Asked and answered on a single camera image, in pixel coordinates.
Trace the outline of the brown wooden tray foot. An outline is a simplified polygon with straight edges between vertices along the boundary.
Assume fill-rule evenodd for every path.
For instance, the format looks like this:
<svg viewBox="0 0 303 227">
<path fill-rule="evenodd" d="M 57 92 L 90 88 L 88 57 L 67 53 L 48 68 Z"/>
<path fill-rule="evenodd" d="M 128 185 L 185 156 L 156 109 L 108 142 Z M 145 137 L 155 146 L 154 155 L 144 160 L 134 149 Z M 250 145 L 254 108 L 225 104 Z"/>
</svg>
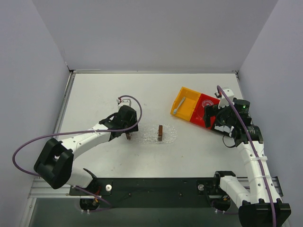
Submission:
<svg viewBox="0 0 303 227">
<path fill-rule="evenodd" d="M 163 125 L 159 125 L 158 127 L 158 141 L 162 141 L 163 138 Z"/>
<path fill-rule="evenodd" d="M 131 140 L 133 133 L 132 133 L 132 132 L 128 132 L 128 133 L 126 133 L 125 135 L 126 135 L 126 138 L 127 138 L 128 140 Z"/>
</svg>

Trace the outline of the clear plastic cup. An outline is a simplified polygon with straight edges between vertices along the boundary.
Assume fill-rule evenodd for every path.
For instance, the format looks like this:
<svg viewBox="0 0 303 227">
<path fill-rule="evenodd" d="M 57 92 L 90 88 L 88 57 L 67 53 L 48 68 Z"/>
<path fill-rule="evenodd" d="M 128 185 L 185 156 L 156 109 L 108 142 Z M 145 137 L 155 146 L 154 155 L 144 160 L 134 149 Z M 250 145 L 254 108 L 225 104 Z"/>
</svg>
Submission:
<svg viewBox="0 0 303 227">
<path fill-rule="evenodd" d="M 213 105 L 213 102 L 212 102 L 211 100 L 205 99 L 205 100 L 203 100 L 202 103 L 201 103 L 201 108 L 202 108 L 202 110 L 204 111 L 204 109 L 205 109 L 206 107 L 212 106 L 212 105 Z"/>
</svg>

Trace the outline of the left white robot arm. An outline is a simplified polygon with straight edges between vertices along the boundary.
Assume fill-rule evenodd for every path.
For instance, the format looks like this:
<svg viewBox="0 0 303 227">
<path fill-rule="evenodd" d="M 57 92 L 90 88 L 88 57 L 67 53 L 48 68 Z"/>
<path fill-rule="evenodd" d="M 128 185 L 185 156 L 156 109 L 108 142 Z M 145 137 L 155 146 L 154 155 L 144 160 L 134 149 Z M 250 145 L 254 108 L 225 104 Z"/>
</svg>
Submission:
<svg viewBox="0 0 303 227">
<path fill-rule="evenodd" d="M 136 123 L 136 111 L 123 105 L 118 108 L 118 112 L 94 125 L 89 133 L 80 133 L 60 141 L 55 138 L 48 140 L 34 165 L 34 170 L 53 189 L 68 184 L 79 186 L 85 194 L 93 194 L 97 190 L 97 182 L 94 180 L 96 177 L 86 168 L 74 167 L 74 160 L 123 133 L 138 131 Z"/>
</svg>

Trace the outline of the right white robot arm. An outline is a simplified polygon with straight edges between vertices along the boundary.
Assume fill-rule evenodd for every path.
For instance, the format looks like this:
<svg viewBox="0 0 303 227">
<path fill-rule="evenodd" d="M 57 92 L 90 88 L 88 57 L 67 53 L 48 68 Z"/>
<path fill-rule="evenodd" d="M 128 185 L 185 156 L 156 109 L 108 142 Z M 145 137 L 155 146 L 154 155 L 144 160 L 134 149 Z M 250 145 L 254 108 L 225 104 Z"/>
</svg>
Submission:
<svg viewBox="0 0 303 227">
<path fill-rule="evenodd" d="M 283 203 L 275 189 L 267 166 L 264 140 L 258 126 L 252 124 L 250 103 L 234 99 L 233 105 L 220 107 L 206 104 L 203 120 L 206 127 L 224 133 L 234 140 L 246 170 L 249 189 L 229 171 L 217 171 L 217 186 L 238 207 L 243 227 L 281 227 L 291 214 L 288 203 Z"/>
</svg>

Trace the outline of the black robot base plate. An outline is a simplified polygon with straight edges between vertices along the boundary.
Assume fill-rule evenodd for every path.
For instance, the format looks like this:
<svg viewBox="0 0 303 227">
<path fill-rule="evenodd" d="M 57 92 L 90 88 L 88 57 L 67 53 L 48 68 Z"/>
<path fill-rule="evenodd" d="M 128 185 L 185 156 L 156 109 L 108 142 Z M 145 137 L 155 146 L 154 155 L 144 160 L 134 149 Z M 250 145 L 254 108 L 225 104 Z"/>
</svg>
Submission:
<svg viewBox="0 0 303 227">
<path fill-rule="evenodd" d="M 228 210 L 230 197 L 212 177 L 97 178 L 87 191 L 113 208 L 208 208 Z"/>
</svg>

